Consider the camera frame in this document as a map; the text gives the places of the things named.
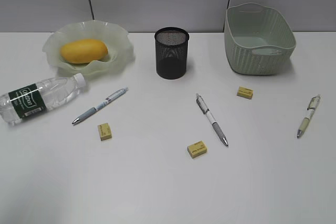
ballpoint pen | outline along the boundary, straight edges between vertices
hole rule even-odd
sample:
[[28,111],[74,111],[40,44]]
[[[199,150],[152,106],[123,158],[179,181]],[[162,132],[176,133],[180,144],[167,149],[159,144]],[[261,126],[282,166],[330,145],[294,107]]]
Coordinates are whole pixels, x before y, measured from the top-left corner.
[[128,91],[128,88],[124,88],[124,89],[119,89],[118,91],[116,91],[115,93],[113,93],[112,95],[110,95],[109,97],[107,97],[105,99],[105,101],[103,101],[101,104],[99,104],[97,107],[93,107],[90,108],[87,112],[84,112],[82,115],[80,115],[79,117],[77,117],[72,124],[76,125],[82,121],[84,121],[86,118],[92,116],[93,114],[95,114],[97,111],[101,110],[102,108],[104,108],[106,105],[110,104],[111,102],[113,102],[115,99],[121,97],[123,94],[125,94]]
[[321,100],[321,95],[318,94],[316,97],[313,97],[308,105],[307,108],[307,115],[304,117],[304,119],[302,120],[302,123],[298,129],[298,134],[297,134],[297,138],[300,138],[304,132],[306,131],[306,128],[308,127],[308,124],[311,120],[311,118],[313,117],[315,110],[317,109],[317,106],[319,105]]
[[209,119],[212,127],[214,128],[216,134],[218,135],[220,141],[225,145],[225,146],[229,146],[229,144],[227,143],[227,139],[223,133],[223,131],[221,130],[221,128],[219,127],[218,123],[216,122],[214,116],[211,114],[209,108],[207,107],[207,105],[205,104],[203,98],[197,93],[196,94],[196,103],[198,104],[198,106],[200,107],[200,109],[202,110],[203,114],[206,115],[206,117]]

green plastic basket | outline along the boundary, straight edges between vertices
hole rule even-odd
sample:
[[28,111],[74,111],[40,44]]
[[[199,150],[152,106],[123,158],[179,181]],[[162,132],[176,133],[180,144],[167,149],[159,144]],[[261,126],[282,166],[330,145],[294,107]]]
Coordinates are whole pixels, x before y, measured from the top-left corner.
[[241,74],[277,73],[296,46],[284,17],[273,8],[255,3],[226,11],[224,36],[227,60]]

pen holder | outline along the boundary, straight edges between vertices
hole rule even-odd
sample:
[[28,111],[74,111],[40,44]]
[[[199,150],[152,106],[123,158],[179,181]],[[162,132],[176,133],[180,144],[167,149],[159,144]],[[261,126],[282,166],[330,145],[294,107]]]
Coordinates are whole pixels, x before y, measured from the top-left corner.
[[156,72],[164,79],[178,79],[187,68],[189,34],[180,28],[166,27],[155,33]]

eraser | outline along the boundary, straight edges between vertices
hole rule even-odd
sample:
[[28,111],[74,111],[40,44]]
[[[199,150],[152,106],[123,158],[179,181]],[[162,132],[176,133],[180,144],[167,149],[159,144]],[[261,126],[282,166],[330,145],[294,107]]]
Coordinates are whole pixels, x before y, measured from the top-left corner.
[[237,96],[251,99],[253,96],[253,90],[244,87],[239,87]]
[[188,152],[189,152],[189,154],[192,158],[200,156],[200,155],[206,153],[207,150],[208,150],[206,148],[205,144],[202,141],[199,141],[195,144],[189,145],[187,149],[188,149]]
[[98,125],[100,141],[112,138],[111,129],[108,123]]

yellow mango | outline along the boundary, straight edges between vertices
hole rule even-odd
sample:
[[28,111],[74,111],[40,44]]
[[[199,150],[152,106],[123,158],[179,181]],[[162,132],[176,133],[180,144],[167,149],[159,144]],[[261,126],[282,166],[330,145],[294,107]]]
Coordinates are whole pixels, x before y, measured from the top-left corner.
[[61,47],[62,57],[69,63],[90,63],[108,54],[106,45],[97,39],[81,39]]

